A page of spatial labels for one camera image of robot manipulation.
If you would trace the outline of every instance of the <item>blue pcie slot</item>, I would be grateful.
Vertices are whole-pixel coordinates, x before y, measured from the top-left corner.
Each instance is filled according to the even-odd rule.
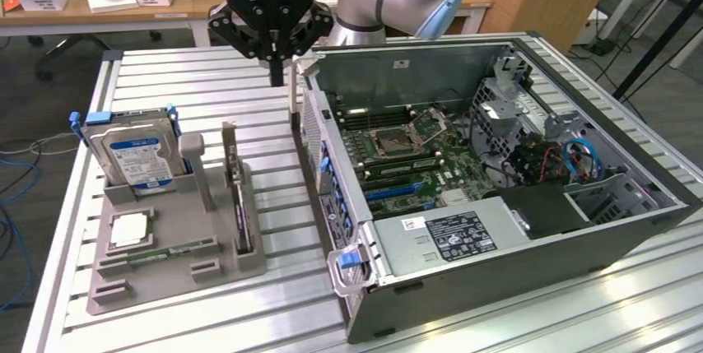
[[[421,183],[412,183],[408,186],[399,188],[388,188],[383,191],[367,193],[364,195],[367,201],[377,201],[379,199],[399,197],[400,195],[415,194],[421,188]]]

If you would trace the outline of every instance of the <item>motherboard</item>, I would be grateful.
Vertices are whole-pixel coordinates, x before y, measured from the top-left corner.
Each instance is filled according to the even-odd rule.
[[[337,122],[375,220],[471,202],[495,190],[441,105],[349,110]]]

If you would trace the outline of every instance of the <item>blue cable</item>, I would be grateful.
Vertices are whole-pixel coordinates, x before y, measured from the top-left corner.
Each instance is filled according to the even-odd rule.
[[[581,145],[581,146],[584,146],[587,148],[588,153],[591,154],[591,157],[593,158],[595,177],[599,178],[601,169],[600,169],[600,162],[597,160],[597,154],[595,153],[593,145],[591,144],[589,141],[587,141],[585,139],[581,139],[579,137],[575,137],[573,139],[569,139],[563,144],[563,147],[561,147],[561,157],[565,159],[564,164],[567,165],[567,169],[569,170],[571,174],[572,175],[577,175],[579,174],[577,171],[575,170],[575,166],[571,164],[571,160],[569,160],[569,144],[571,143],[576,143],[576,144],[579,144],[579,145]]]
[[[24,241],[21,240],[20,232],[17,231],[17,228],[9,221],[0,219],[0,224],[5,225],[9,228],[9,233],[14,234],[14,237],[17,239],[17,244],[20,246],[20,254],[21,254],[21,261],[24,262],[24,286],[21,287],[21,290],[14,296],[9,299],[8,302],[0,306],[0,313],[5,310],[8,306],[10,306],[28,292],[29,287],[32,285],[32,267],[29,265],[29,257],[26,255],[26,249],[24,248]]]
[[[9,197],[8,199],[4,199],[2,201],[0,201],[0,205],[6,205],[12,201],[14,201],[18,197],[21,197],[26,193],[26,191],[29,191],[29,189],[34,186],[36,181],[40,178],[40,170],[36,167],[36,165],[32,165],[32,164],[29,164],[26,162],[12,162],[12,161],[6,161],[6,160],[0,158],[0,163],[6,164],[6,165],[12,165],[12,166],[22,166],[25,168],[30,168],[32,171],[34,172],[34,178],[32,179],[32,181],[29,182],[26,187],[22,188],[20,190],[20,192],[17,194],[14,194],[12,197]]]

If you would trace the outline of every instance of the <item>open computer tower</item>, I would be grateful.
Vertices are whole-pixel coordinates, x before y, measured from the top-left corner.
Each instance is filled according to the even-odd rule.
[[[517,37],[315,58],[296,143],[351,343],[599,271],[700,208]]]

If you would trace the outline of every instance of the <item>aluminum workbench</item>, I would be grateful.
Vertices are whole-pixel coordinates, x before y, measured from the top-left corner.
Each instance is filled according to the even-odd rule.
[[[693,164],[540,38],[521,38],[671,174],[703,196],[703,173]],[[91,111],[175,104],[181,129],[203,133],[204,161],[211,165],[223,158],[221,121],[236,121],[240,154],[255,174],[269,271],[129,309],[88,315],[103,172],[81,146],[24,352],[703,349],[703,212],[601,272],[376,341],[347,344],[291,137],[289,89],[269,88],[267,71],[229,47],[131,51],[107,59]],[[545,79],[535,74],[532,80],[551,108],[568,112],[569,103]]]

